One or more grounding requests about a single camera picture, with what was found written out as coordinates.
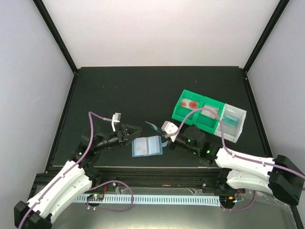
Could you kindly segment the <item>teal striped credit card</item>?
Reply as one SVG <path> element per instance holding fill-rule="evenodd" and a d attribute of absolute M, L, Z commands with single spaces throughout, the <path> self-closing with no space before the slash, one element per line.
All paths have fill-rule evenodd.
<path fill-rule="evenodd" d="M 146 122 L 146 124 L 148 124 L 152 129 L 154 129 L 154 130 L 158 130 L 158 127 L 155 125 L 155 124 L 152 124 L 152 123 L 150 123 L 150 122 L 147 122 L 147 121 L 145 121 Z"/>

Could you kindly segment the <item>blue card holder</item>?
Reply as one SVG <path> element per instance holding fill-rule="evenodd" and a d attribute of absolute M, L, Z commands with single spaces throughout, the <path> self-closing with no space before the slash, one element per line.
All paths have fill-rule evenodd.
<path fill-rule="evenodd" d="M 163 148 L 167 146 L 168 141 L 162 142 L 160 136 L 146 137 L 147 140 L 147 154 L 143 156 L 136 156 L 134 154 L 134 141 L 132 142 L 132 157 L 158 156 L 163 154 Z"/>

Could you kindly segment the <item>green bin compartment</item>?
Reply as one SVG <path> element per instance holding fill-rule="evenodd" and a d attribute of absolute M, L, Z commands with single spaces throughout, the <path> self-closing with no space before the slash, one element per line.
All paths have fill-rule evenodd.
<path fill-rule="evenodd" d="M 182 122 L 192 110 L 203 107 L 203 99 L 203 95 L 184 89 L 174 107 L 172 119 Z M 202 115 L 199 111 L 194 112 L 186 119 L 185 124 L 202 126 Z"/>
<path fill-rule="evenodd" d="M 196 112 L 194 125 L 205 132 L 214 134 L 219 124 L 214 113 L 220 117 L 224 109 L 224 103 L 204 96 L 199 103 L 199 108 L 207 108 L 208 111 L 201 110 Z"/>

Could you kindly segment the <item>white floral credit card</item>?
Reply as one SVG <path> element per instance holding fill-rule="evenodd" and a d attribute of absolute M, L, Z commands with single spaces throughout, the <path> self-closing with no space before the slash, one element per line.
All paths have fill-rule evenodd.
<path fill-rule="evenodd" d="M 211 119 L 216 119 L 216 115 L 215 114 L 219 113 L 219 109 L 218 108 L 211 107 L 209 105 L 204 105 L 203 107 L 206 108 L 207 110 L 202 110 L 201 111 L 202 115 L 207 116 L 207 117 L 209 117 Z"/>

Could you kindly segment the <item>clear white bin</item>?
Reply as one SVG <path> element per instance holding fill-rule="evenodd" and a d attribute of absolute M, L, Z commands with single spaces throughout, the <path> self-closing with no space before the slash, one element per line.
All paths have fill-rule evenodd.
<path fill-rule="evenodd" d="M 237 142 L 239 136 L 241 135 L 241 133 L 243 131 L 246 113 L 247 112 L 241 108 L 238 108 L 238 107 L 235 107 L 235 106 L 232 106 L 229 104 L 224 104 L 224 109 L 220 116 L 221 121 L 222 121 L 224 114 L 238 118 L 238 123 L 237 123 L 236 127 L 227 125 L 222 122 L 223 127 L 224 127 L 224 138 L 226 140 L 231 141 L 233 143 Z"/>

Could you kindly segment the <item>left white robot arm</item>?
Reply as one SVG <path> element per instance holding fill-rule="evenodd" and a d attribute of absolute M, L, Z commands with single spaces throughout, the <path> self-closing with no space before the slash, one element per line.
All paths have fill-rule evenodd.
<path fill-rule="evenodd" d="M 27 202 L 14 207 L 14 224 L 18 229 L 50 229 L 58 216 L 82 193 L 98 190 L 102 178 L 94 169 L 99 152 L 116 146 L 127 146 L 140 136 L 140 126 L 115 124 L 105 135 L 91 133 L 87 145 L 79 144 L 59 173 Z"/>

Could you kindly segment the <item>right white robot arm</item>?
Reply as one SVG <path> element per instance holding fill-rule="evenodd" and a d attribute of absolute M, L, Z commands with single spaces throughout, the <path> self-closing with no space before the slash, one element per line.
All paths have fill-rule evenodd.
<path fill-rule="evenodd" d="M 205 133 L 194 125 L 183 132 L 176 133 L 177 130 L 175 124 L 165 122 L 158 132 L 167 139 L 170 149 L 180 147 L 208 165 L 216 163 L 223 170 L 215 183 L 221 192 L 251 189 L 272 194 L 288 205 L 299 204 L 305 175 L 286 156 L 257 157 L 225 149 L 208 142 Z"/>

